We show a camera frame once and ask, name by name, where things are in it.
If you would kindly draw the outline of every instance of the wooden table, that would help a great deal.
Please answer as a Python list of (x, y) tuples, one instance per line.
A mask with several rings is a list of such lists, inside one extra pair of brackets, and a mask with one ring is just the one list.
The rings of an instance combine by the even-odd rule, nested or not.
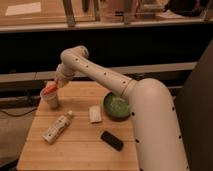
[[(93, 81), (73, 81), (58, 92), (60, 108), (51, 110), (41, 100), (17, 170), (139, 170), (131, 120), (112, 121), (103, 110), (108, 92)], [(92, 105), (102, 106), (102, 123), (90, 124), (88, 109)], [(49, 145), (42, 133), (69, 110), (75, 114), (71, 125)], [(105, 130), (124, 141), (120, 152), (100, 139)]]

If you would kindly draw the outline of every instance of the green bowl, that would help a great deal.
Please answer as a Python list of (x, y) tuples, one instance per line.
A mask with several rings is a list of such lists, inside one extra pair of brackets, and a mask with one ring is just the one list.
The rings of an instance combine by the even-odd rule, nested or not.
[(105, 96), (103, 104), (106, 113), (113, 119), (126, 119), (130, 116), (128, 103), (112, 92)]

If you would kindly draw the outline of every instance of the floor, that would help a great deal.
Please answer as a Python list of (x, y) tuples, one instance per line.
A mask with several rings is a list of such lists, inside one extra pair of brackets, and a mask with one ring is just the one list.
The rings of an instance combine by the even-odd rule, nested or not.
[[(25, 107), (5, 109), (4, 111), (19, 115), (34, 108)], [(11, 117), (0, 112), (0, 167), (19, 157), (35, 112), (30, 112), (21, 117)]]

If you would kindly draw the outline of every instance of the black remote control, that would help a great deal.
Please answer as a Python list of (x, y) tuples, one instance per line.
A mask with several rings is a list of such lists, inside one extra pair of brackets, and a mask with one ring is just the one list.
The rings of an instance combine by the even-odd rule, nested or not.
[(101, 135), (101, 139), (105, 142), (107, 142), (109, 145), (111, 145), (116, 150), (120, 151), (123, 148), (123, 141), (112, 135), (108, 131), (104, 131)]

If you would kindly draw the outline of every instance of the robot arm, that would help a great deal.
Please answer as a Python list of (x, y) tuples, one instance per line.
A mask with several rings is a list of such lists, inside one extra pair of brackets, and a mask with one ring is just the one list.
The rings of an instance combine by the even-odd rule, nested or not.
[(61, 82), (67, 83), (77, 70), (128, 101), (129, 89), (135, 85), (136, 81), (88, 61), (86, 59), (88, 56), (89, 53), (83, 46), (63, 51), (62, 64), (56, 70), (57, 79), (61, 80), (61, 77), (64, 76)]
[(167, 87), (155, 79), (139, 82), (96, 65), (83, 46), (62, 52), (56, 81), (63, 87), (76, 70), (86, 74), (129, 102), (139, 167), (144, 171), (188, 171), (173, 99)]

